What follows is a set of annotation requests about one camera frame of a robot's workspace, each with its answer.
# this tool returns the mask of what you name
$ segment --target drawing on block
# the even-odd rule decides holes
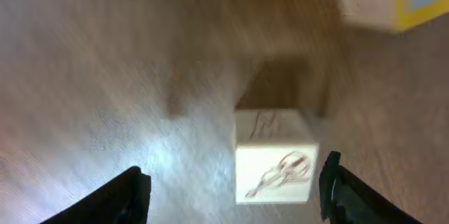
[[[293,151],[284,156],[274,167],[260,178],[256,188],[246,193],[246,198],[255,197],[261,190],[276,189],[286,184],[303,184],[310,180],[310,161],[302,153]]]
[[[262,112],[258,112],[250,139],[253,138],[254,135],[257,135],[257,137],[264,137],[264,129],[268,129],[268,137],[271,138],[281,127],[281,123],[278,123],[278,120],[276,111],[272,112],[271,116],[265,116]]]

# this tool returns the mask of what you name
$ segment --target block top face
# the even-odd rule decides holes
[[[318,145],[238,147],[238,204],[303,203],[309,198]]]
[[[297,110],[237,110],[237,145],[313,142]]]

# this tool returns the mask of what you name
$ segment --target black object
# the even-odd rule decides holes
[[[151,177],[133,166],[43,224],[144,224],[151,190]]]
[[[332,151],[319,179],[321,218],[331,224],[420,223],[339,165]]]

